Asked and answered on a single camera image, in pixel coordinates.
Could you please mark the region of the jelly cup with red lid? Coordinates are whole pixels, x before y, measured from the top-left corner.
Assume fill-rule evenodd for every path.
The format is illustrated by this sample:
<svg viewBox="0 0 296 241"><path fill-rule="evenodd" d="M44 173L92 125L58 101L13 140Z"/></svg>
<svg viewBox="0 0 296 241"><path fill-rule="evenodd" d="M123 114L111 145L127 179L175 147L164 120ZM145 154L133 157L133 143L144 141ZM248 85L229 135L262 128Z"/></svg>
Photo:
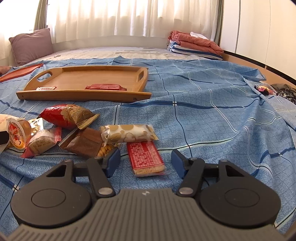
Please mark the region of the jelly cup with red lid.
<svg viewBox="0 0 296 241"><path fill-rule="evenodd" d="M23 150L31 138L32 128L30 123L23 119L9 118L6 120L6 127L12 145L19 150Z"/></svg>

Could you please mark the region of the pink white pastry packet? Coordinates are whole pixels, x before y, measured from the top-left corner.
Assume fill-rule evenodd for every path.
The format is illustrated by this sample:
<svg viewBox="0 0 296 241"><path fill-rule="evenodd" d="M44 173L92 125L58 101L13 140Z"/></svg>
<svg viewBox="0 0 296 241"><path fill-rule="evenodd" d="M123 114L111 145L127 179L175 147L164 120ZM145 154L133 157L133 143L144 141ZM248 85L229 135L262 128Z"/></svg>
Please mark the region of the pink white pastry packet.
<svg viewBox="0 0 296 241"><path fill-rule="evenodd" d="M62 128L55 127L51 129L36 132L26 144L25 151L21 158L31 158L43 154L61 141Z"/></svg>

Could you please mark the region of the small red cracker packet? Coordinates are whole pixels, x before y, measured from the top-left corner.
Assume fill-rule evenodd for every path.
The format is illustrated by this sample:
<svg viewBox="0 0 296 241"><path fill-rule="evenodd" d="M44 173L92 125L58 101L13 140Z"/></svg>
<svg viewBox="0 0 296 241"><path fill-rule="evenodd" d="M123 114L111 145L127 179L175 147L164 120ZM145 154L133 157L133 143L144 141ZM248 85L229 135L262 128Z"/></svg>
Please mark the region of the small red cracker packet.
<svg viewBox="0 0 296 241"><path fill-rule="evenodd" d="M52 87L37 87L36 90L38 91L45 91L45 90L55 90L57 89L56 86L52 86Z"/></svg>

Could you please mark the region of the white gold dotted snack packet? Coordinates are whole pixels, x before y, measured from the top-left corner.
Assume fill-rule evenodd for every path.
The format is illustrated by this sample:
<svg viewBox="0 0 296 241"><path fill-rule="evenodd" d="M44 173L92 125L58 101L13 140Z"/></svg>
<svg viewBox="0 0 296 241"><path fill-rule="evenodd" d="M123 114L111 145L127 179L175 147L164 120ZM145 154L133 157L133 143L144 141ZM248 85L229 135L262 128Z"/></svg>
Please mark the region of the white gold dotted snack packet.
<svg viewBox="0 0 296 241"><path fill-rule="evenodd" d="M152 125L105 125L99 128L104 144L157 141Z"/></svg>

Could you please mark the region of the red square cracker packet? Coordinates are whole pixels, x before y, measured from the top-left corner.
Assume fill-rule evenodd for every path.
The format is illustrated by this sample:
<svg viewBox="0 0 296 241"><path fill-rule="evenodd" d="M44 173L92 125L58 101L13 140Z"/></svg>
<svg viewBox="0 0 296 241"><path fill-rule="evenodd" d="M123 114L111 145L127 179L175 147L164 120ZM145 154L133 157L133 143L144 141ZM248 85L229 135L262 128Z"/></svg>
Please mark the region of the red square cracker packet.
<svg viewBox="0 0 296 241"><path fill-rule="evenodd" d="M165 175L167 169L154 142L127 143L127 151L136 177Z"/></svg>

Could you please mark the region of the dark floral clothes pile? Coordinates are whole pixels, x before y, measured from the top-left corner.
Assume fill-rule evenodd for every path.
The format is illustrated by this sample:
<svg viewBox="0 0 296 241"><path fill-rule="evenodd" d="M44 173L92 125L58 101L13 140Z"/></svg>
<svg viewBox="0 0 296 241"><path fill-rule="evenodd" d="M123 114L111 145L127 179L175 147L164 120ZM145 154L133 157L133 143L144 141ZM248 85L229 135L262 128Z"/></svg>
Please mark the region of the dark floral clothes pile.
<svg viewBox="0 0 296 241"><path fill-rule="evenodd" d="M281 83L272 84L271 86L276 91L277 96L281 96L281 97L289 100L293 104L296 104L296 89L295 88L291 87L288 84L281 84Z"/></svg>

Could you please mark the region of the blue plaid bed sheet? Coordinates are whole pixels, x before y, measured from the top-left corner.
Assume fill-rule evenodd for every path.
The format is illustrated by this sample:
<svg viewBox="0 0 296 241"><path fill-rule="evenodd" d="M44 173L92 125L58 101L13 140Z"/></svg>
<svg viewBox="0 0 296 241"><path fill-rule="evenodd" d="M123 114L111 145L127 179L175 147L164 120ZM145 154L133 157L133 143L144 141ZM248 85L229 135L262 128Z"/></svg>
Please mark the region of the blue plaid bed sheet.
<svg viewBox="0 0 296 241"><path fill-rule="evenodd" d="M1 113L26 120L36 118L55 101L19 100L16 92L42 71L56 67L122 65L149 71L145 91L151 98L134 103L80 102L99 114L91 125L148 124L165 162L163 176L135 177L125 145L110 183L122 189L176 190L181 179L171 165L171 151L200 157L208 163L233 162L274 189L281 208L274 223L285 233L295 222L295 105L280 96L254 89L264 79L254 68L227 61L91 58L47 60L24 77L1 83Z"/></svg>

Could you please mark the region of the red nut snack bag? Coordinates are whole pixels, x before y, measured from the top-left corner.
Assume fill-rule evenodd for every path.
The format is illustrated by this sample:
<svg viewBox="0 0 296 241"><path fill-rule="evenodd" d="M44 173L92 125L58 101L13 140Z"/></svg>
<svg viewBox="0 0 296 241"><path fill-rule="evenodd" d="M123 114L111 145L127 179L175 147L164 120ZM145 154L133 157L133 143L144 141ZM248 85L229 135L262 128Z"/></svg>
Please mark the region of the red nut snack bag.
<svg viewBox="0 0 296 241"><path fill-rule="evenodd" d="M83 130L93 123L100 114L74 104L59 104L45 108L38 116L56 126L73 130Z"/></svg>

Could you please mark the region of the long red snack bar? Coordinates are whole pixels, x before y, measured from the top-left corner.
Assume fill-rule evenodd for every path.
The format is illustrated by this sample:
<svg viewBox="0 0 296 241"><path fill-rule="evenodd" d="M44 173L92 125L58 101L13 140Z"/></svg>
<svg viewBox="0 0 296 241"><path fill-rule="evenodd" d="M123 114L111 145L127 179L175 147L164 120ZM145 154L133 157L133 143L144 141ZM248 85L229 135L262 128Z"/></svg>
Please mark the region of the long red snack bar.
<svg viewBox="0 0 296 241"><path fill-rule="evenodd" d="M92 90L114 90L114 91L126 91L127 89L122 87L119 84L92 84L87 85L85 89L92 89Z"/></svg>

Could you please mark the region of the purple pillow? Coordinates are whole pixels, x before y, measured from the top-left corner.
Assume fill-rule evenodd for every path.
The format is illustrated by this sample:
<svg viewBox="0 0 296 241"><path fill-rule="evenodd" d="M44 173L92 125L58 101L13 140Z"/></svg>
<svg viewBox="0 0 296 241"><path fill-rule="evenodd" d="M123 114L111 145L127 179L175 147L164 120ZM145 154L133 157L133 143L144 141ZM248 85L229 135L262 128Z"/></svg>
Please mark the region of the purple pillow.
<svg viewBox="0 0 296 241"><path fill-rule="evenodd" d="M18 34L9 38L15 62L25 65L41 57L53 54L50 29L40 29L28 34Z"/></svg>

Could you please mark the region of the white flower cake packet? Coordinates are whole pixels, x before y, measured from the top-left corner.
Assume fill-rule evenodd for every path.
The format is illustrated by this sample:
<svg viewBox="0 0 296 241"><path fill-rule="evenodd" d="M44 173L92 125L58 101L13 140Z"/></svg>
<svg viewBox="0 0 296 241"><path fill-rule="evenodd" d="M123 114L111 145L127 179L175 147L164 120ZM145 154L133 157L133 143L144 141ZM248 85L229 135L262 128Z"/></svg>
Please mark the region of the white flower cake packet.
<svg viewBox="0 0 296 241"><path fill-rule="evenodd" d="M8 128L6 127L6 122L8 119L13 118L14 120L18 120L19 118L16 116L8 115L8 114L1 114L0 119L0 131L1 131L1 153L4 151L6 146L10 141L10 137L8 134Z"/></svg>

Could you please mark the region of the red plastic tray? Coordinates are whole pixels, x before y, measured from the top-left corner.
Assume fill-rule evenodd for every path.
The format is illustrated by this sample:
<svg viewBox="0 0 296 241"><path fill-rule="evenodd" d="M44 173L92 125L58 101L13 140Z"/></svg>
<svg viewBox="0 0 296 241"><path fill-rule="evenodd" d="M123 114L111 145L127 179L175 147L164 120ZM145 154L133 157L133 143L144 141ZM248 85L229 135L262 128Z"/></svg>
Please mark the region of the red plastic tray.
<svg viewBox="0 0 296 241"><path fill-rule="evenodd" d="M11 80L11 79L18 78L18 77L23 77L25 75L32 73L34 70L36 70L37 68L40 68L42 66L43 66L43 63L23 67L21 69L6 73L5 75L1 76L0 82L4 82L4 81Z"/></svg>

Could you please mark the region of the wooden serving tray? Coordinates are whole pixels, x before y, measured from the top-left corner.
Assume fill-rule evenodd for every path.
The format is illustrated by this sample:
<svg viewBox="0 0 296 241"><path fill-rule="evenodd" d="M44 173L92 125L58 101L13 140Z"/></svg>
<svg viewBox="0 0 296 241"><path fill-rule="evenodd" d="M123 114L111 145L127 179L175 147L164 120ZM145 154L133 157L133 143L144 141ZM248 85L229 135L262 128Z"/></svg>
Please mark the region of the wooden serving tray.
<svg viewBox="0 0 296 241"><path fill-rule="evenodd" d="M16 93L20 100L90 101L103 100L131 103L149 99L145 92L148 69L137 66L74 66L52 68L37 74L23 91ZM85 89L92 84L119 84L126 91ZM37 87L55 90L38 91Z"/></svg>

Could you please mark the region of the white sheer curtain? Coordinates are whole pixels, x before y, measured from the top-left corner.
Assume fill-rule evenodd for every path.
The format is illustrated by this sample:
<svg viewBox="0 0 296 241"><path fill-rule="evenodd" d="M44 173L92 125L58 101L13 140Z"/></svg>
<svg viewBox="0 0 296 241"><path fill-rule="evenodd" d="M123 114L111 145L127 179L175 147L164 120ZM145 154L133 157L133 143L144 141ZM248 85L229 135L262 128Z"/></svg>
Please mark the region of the white sheer curtain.
<svg viewBox="0 0 296 241"><path fill-rule="evenodd" d="M55 43L108 36L166 38L171 31L214 38L219 1L49 1Z"/></svg>

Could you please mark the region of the brown peanut snack packet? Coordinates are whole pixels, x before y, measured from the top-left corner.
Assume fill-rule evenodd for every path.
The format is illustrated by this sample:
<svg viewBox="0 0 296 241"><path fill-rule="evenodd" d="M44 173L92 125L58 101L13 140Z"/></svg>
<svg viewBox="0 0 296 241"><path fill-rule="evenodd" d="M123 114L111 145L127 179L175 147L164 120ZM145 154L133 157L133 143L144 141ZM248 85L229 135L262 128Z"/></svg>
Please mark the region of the brown peanut snack packet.
<svg viewBox="0 0 296 241"><path fill-rule="evenodd" d="M121 143L104 144L101 132L92 128L74 129L59 143L61 149L84 158L105 157Z"/></svg>

